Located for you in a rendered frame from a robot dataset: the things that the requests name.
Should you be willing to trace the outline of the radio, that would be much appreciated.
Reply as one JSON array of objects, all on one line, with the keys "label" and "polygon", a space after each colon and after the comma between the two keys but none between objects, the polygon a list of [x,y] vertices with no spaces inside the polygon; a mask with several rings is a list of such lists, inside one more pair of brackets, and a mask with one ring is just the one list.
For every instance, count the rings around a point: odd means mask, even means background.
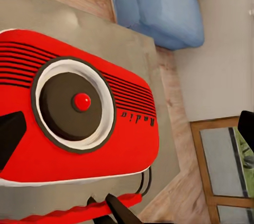
[{"label": "radio", "polygon": [[[152,91],[132,71],[50,36],[0,31],[0,117],[17,111],[27,131],[0,173],[0,186],[86,184],[142,173],[127,208],[142,201],[159,150]],[[143,187],[149,168],[149,184]],[[0,224],[78,224],[112,211],[106,201]]]}]

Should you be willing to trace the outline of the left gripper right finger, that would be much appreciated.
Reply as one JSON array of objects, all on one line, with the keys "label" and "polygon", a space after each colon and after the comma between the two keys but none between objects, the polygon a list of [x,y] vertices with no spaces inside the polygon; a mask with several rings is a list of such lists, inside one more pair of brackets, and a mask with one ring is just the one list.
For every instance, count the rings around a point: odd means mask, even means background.
[{"label": "left gripper right finger", "polygon": [[242,111],[238,121],[238,131],[254,152],[254,112]]}]

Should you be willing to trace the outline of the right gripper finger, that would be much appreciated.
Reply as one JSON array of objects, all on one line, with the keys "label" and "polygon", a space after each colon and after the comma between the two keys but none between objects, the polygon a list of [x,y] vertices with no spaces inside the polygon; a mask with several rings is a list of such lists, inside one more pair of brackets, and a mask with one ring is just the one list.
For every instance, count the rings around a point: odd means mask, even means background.
[{"label": "right gripper finger", "polygon": [[144,224],[129,208],[127,208],[117,197],[108,194],[105,198],[110,207],[117,224]]},{"label": "right gripper finger", "polygon": [[[87,204],[90,203],[97,203],[93,197],[90,197],[87,200]],[[109,215],[105,215],[99,218],[95,218],[94,219],[94,224],[115,224],[115,221],[109,216]]]}]

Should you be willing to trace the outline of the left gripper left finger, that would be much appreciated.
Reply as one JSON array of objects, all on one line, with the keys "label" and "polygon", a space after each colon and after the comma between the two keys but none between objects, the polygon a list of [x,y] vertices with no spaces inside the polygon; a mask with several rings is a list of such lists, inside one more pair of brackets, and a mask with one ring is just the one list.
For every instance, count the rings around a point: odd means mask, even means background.
[{"label": "left gripper left finger", "polygon": [[0,173],[26,131],[27,125],[22,111],[0,117]]}]

